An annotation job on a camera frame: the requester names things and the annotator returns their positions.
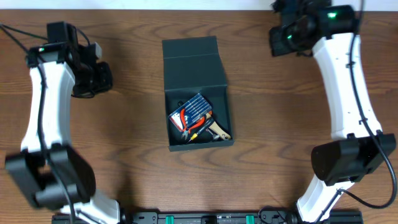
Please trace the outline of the dark green box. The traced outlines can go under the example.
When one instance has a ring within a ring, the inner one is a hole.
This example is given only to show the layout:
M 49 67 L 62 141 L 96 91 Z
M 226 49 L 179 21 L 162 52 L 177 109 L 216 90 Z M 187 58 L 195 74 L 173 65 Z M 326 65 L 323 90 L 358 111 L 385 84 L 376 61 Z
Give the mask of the dark green box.
M 234 144 L 229 112 L 226 74 L 215 36 L 163 40 L 165 112 L 169 116 L 196 94 L 212 106 L 212 117 L 231 140 L 214 140 L 205 131 L 192 142 L 182 139 L 175 125 L 166 119 L 169 151 L 188 151 Z

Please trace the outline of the blue precision screwdriver set case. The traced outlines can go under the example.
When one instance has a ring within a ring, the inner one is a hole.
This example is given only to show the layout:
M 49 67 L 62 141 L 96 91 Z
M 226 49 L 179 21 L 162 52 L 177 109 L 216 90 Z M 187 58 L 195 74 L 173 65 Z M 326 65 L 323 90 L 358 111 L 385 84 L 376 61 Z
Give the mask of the blue precision screwdriver set case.
M 197 124 L 211 110 L 210 103 L 198 93 L 169 114 L 169 120 L 180 132 L 188 132 L 189 128 Z

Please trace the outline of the black yellow screwdriver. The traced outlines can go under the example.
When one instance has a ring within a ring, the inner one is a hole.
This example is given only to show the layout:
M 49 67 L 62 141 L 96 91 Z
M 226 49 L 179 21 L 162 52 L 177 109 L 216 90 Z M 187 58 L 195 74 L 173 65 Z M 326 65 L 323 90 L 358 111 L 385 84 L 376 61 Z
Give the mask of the black yellow screwdriver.
M 202 132 L 204 132 L 206 129 L 208 129 L 214 122 L 215 122 L 215 120 L 213 118 L 209 118 L 208 120 L 206 120 L 204 125 L 195 134 L 192 135 L 192 137 L 190 138 L 190 140 L 188 142 L 191 142 L 194 139 L 196 139 L 199 135 L 202 134 Z

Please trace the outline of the orange scraper wooden handle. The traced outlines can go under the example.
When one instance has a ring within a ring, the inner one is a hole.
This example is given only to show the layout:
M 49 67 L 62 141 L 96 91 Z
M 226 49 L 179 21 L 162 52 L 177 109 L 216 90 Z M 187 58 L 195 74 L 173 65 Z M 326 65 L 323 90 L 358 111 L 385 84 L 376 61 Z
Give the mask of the orange scraper wooden handle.
M 212 111 L 205 115 L 206 120 L 208 120 L 209 118 L 213 118 L 211 114 Z M 222 129 L 216 121 L 206 130 L 213 135 L 214 139 L 216 139 L 216 136 L 218 136 L 224 141 L 231 140 L 231 136 L 224 129 Z

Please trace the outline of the small claw hammer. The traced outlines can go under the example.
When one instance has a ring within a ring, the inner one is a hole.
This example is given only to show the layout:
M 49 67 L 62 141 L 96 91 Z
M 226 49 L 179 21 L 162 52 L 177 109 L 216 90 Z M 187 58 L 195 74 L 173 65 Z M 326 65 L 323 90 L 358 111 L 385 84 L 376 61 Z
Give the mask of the small claw hammer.
M 192 141 L 202 132 L 208 131 L 214 140 L 218 140 L 220 135 L 210 128 L 209 119 L 212 120 L 211 116 L 211 106 L 205 101 L 199 102 L 198 106 L 197 101 L 188 101 L 182 105 L 182 108 L 179 109 L 179 118 L 182 123 L 182 139 L 187 140 L 190 136 L 189 141 Z

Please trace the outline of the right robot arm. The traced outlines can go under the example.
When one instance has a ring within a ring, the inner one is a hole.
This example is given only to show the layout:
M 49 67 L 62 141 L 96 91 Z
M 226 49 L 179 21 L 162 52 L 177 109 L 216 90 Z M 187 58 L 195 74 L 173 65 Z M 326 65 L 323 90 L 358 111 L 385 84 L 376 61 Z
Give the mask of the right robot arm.
M 320 69 L 331 118 L 331 142 L 311 153 L 314 176 L 283 223 L 361 223 L 356 212 L 334 205 L 365 175 L 385 164 L 392 180 L 387 205 L 397 197 L 397 176 L 389 160 L 396 138 L 386 134 L 373 111 L 363 67 L 359 30 L 362 11 L 330 1 L 279 0 L 273 3 L 281 23 L 269 31 L 273 56 L 313 57 Z

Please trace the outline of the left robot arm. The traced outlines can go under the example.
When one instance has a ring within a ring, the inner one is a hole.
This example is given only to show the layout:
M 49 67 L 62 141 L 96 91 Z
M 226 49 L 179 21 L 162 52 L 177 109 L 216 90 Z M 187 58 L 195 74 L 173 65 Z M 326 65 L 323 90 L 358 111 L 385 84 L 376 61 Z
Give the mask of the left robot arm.
M 8 155 L 5 167 L 34 208 L 59 211 L 70 223 L 127 223 L 119 202 L 97 190 L 92 167 L 72 146 L 72 98 L 89 99 L 113 86 L 100 45 L 81 45 L 82 35 L 67 22 L 49 23 L 44 43 L 25 50 L 29 124 L 20 152 Z

